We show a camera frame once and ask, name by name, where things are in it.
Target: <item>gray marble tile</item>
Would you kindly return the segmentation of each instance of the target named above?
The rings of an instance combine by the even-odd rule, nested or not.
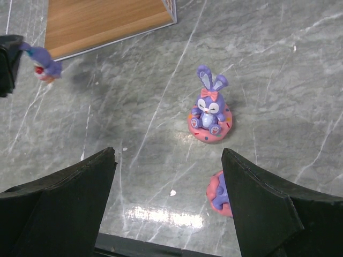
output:
[[[119,166],[101,232],[240,256],[233,220],[205,196],[224,147],[343,196],[343,2],[177,3],[179,24],[65,61],[52,87],[23,57],[17,89],[0,103],[0,189],[114,146]],[[13,1],[10,32],[43,45],[46,8]],[[216,145],[186,124],[200,64],[230,81],[222,93],[234,128]]]
[[[6,33],[7,23],[8,23],[8,17],[9,17],[9,5],[8,0],[0,0],[0,34]]]

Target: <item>wooden board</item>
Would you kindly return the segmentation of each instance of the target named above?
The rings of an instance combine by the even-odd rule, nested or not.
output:
[[[172,23],[162,0],[50,0],[45,48],[60,58]]]

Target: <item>bunny face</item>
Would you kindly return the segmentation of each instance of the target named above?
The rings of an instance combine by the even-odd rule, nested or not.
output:
[[[225,100],[218,91],[228,86],[229,82],[223,75],[219,74],[213,84],[212,72],[205,65],[199,66],[197,74],[205,86],[198,97],[197,107],[205,114],[221,114],[225,108]]]
[[[198,96],[196,106],[205,114],[221,114],[225,109],[225,100],[221,94],[218,94],[217,100],[214,101],[210,96]]]

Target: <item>pink donut base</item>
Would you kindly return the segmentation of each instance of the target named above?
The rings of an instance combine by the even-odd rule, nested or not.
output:
[[[232,216],[230,204],[224,203],[223,209],[218,210],[215,208],[215,206],[212,203],[212,200],[216,197],[217,187],[219,186],[219,178],[218,177],[222,173],[223,173],[223,171],[220,171],[216,175],[211,177],[210,184],[208,185],[207,190],[206,190],[206,196],[207,196],[208,200],[210,201],[212,209],[214,209],[217,213],[219,213],[222,216],[232,218],[233,216]]]
[[[191,125],[191,119],[193,117],[199,118],[200,115],[188,115],[187,119],[187,124],[188,124],[188,129],[189,131],[201,142],[204,143],[214,143],[222,140],[226,134],[230,131],[232,128],[232,113],[229,110],[229,107],[227,104],[225,104],[225,110],[224,110],[224,115],[226,117],[224,122],[218,122],[218,125],[221,127],[221,131],[218,135],[212,135],[209,130],[206,130],[204,128],[193,128]]]

